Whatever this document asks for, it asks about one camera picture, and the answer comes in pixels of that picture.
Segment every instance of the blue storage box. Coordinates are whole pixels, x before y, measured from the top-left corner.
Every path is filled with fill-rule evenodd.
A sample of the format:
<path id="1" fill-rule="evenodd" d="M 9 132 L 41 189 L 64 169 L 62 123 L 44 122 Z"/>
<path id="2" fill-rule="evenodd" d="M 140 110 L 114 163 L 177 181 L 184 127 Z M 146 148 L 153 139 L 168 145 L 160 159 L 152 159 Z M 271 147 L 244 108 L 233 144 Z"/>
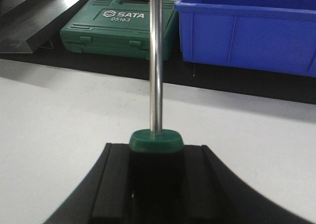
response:
<path id="1" fill-rule="evenodd" d="M 176 0 L 183 59 L 316 77 L 316 0 Z"/>

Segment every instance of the green tool case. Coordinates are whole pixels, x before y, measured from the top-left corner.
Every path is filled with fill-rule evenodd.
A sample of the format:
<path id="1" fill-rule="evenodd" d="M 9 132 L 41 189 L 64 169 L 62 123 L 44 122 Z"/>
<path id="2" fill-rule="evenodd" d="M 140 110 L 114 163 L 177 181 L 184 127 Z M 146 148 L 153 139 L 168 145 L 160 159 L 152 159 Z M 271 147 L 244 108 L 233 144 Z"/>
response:
<path id="1" fill-rule="evenodd" d="M 67 50 L 150 58 L 149 4 L 90 0 L 60 31 Z M 173 1 L 163 2 L 163 59 L 170 57 L 179 35 Z"/>

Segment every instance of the black plastic holder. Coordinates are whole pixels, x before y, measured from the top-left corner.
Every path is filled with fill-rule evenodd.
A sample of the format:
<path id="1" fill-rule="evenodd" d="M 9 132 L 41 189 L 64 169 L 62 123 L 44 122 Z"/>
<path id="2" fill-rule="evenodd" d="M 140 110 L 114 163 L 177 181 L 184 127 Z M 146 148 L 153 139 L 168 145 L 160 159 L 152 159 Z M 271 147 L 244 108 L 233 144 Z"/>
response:
<path id="1" fill-rule="evenodd" d="M 207 146 L 168 155 L 107 143 L 44 224 L 310 224 L 240 180 Z"/>

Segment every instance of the chrome rod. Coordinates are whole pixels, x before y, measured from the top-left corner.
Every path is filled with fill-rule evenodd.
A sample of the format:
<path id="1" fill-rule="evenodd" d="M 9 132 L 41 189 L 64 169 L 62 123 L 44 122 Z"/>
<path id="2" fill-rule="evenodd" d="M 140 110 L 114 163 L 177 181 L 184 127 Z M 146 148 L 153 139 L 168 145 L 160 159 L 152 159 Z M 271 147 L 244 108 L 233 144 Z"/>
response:
<path id="1" fill-rule="evenodd" d="M 162 133 L 162 0 L 150 0 L 150 130 Z"/>

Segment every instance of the white table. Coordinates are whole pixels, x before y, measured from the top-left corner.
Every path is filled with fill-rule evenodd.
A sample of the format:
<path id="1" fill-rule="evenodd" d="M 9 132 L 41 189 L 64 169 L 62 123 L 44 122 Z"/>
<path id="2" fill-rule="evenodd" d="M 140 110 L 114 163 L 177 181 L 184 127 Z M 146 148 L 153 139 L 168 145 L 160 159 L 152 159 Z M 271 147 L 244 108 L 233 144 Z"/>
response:
<path id="1" fill-rule="evenodd" d="M 0 59 L 0 223 L 41 224 L 106 142 L 149 126 L 147 81 Z M 164 128 L 316 223 L 316 106 L 164 84 Z"/>

